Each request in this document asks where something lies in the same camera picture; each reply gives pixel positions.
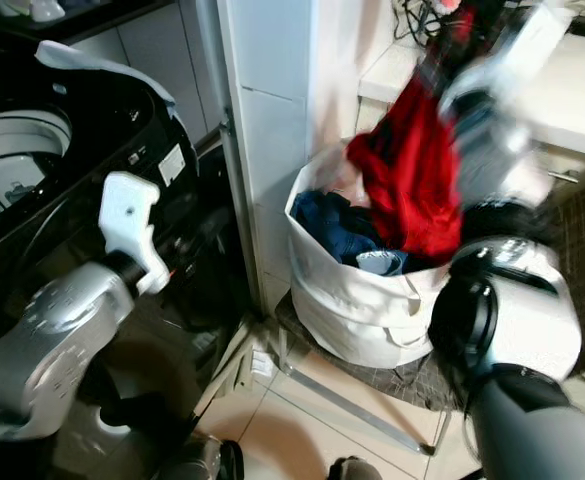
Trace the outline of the red garment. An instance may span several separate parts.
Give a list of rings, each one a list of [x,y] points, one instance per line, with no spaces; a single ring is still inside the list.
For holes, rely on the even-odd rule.
[[[460,244],[460,156],[453,129],[423,83],[423,65],[371,131],[357,134],[346,157],[362,174],[371,224],[388,250],[443,264]]]

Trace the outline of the black top-load washing machine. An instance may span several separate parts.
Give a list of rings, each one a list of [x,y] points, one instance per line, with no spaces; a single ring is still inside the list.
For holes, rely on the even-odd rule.
[[[170,224],[192,209],[224,209],[225,229],[195,269],[170,274],[159,293],[137,298],[88,365],[86,392],[56,435],[0,443],[0,480],[62,480],[54,452],[65,434],[80,430],[74,413],[94,428],[129,428],[164,445],[182,443],[187,417],[159,389],[120,394],[108,348],[122,346],[122,330],[133,321],[178,326],[193,307],[204,311],[206,333],[231,334],[245,291],[242,271],[232,266],[238,241],[223,166],[197,160],[187,129],[140,79],[45,67],[35,58],[39,42],[0,33],[0,316],[17,319],[37,288],[101,255],[104,237],[86,236],[85,229],[97,227],[109,173],[132,173],[158,186],[150,224],[160,256]]]

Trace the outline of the white counter cabinet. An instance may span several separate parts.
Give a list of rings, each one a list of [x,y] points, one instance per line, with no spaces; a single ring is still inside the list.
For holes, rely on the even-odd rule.
[[[420,54],[414,42],[397,40],[371,61],[359,83],[357,132],[370,131],[379,122]],[[585,37],[563,37],[542,72],[522,90],[517,106],[542,143],[554,193],[563,197],[580,191],[585,187]]]

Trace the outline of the dark blue garment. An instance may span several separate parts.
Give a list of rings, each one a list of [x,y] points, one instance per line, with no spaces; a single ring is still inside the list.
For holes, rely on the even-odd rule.
[[[338,193],[298,193],[291,212],[293,219],[337,262],[356,266],[361,253],[382,250],[382,239],[368,207],[353,206]]]

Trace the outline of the pale pink garment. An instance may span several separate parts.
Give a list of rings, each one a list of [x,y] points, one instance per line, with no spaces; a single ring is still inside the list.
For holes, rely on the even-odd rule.
[[[300,170],[293,183],[291,195],[300,195],[305,191],[337,193],[353,206],[370,206],[362,174],[344,156],[342,143],[324,148]]]

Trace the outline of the white fabric laundry basket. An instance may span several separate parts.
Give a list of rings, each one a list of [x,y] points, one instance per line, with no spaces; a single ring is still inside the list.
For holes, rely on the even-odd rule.
[[[449,265],[379,276],[337,262],[292,216],[289,227],[293,306],[320,347],[348,364],[397,369],[432,352],[426,329],[435,300],[448,282]]]

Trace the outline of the light blue garment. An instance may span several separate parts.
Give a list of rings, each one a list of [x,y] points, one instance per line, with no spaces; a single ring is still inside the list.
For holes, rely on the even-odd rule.
[[[373,250],[353,256],[356,268],[379,276],[405,274],[407,253],[398,250]]]

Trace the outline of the white cloth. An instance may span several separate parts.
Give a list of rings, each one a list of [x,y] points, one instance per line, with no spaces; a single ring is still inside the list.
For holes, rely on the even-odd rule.
[[[146,74],[142,73],[141,70],[137,70],[127,65],[114,63],[101,58],[96,58],[94,55],[87,54],[77,49],[73,49],[71,46],[59,44],[54,41],[41,41],[35,52],[35,58],[44,64],[45,67],[59,69],[59,70],[106,70],[106,72],[113,72],[122,74],[122,76],[128,76],[142,81],[147,86],[152,88],[161,100],[167,105],[167,110],[173,119],[178,120],[178,123],[184,125],[184,120],[181,118],[177,111],[177,102],[173,99],[172,95],[161,87],[155,79],[152,79]]]

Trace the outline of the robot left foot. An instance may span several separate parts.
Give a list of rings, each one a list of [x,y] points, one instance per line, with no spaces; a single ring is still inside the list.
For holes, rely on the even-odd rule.
[[[240,444],[215,436],[192,436],[169,454],[152,480],[245,480]]]

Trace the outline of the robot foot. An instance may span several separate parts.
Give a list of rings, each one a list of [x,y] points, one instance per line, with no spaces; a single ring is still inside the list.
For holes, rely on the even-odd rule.
[[[240,444],[215,436],[192,436],[169,454],[152,480],[245,480]]]
[[[356,456],[338,458],[329,468],[327,480],[383,480],[380,472]]]

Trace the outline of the grey cushioned metal stool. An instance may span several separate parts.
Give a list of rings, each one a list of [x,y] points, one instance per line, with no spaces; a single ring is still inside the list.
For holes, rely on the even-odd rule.
[[[402,460],[425,461],[461,442],[465,417],[442,394],[429,396],[423,361],[392,370],[339,360],[311,337],[289,293],[275,303],[269,325],[275,393],[315,419],[370,451]]]

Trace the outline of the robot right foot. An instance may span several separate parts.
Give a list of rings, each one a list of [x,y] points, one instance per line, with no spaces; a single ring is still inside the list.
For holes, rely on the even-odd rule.
[[[338,458],[329,468],[327,480],[383,480],[380,472],[356,456]]]

